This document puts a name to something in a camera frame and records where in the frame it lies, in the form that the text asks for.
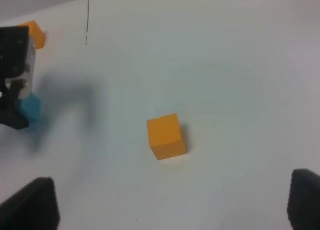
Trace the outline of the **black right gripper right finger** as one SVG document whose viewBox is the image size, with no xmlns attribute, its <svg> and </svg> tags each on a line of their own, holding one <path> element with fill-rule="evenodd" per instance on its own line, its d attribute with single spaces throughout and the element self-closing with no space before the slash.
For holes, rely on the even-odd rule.
<svg viewBox="0 0 320 230">
<path fill-rule="evenodd" d="M 293 229 L 320 228 L 320 176 L 308 169 L 295 169 L 291 175 L 287 205 Z"/>
</svg>

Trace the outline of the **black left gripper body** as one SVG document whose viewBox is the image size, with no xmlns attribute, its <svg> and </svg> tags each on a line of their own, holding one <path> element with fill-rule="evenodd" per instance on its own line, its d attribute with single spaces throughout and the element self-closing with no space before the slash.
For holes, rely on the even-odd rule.
<svg viewBox="0 0 320 230">
<path fill-rule="evenodd" d="M 28 26 L 0 29 L 0 90 L 14 99 L 32 93 L 36 46 Z"/>
</svg>

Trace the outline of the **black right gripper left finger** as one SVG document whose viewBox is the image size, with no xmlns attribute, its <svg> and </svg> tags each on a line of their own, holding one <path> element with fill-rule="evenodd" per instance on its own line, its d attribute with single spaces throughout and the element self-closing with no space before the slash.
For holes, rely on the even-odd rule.
<svg viewBox="0 0 320 230">
<path fill-rule="evenodd" d="M 58 229 L 55 182 L 39 177 L 0 204 L 1 229 Z"/>
</svg>

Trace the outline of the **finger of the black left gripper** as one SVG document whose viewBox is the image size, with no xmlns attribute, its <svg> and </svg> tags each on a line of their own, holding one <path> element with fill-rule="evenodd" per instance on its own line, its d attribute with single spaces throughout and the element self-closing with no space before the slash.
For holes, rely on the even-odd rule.
<svg viewBox="0 0 320 230">
<path fill-rule="evenodd" d="M 13 129 L 25 129 L 30 123 L 18 108 L 18 99 L 24 80 L 13 80 L 10 88 L 4 85 L 0 97 L 0 123 Z"/>
</svg>

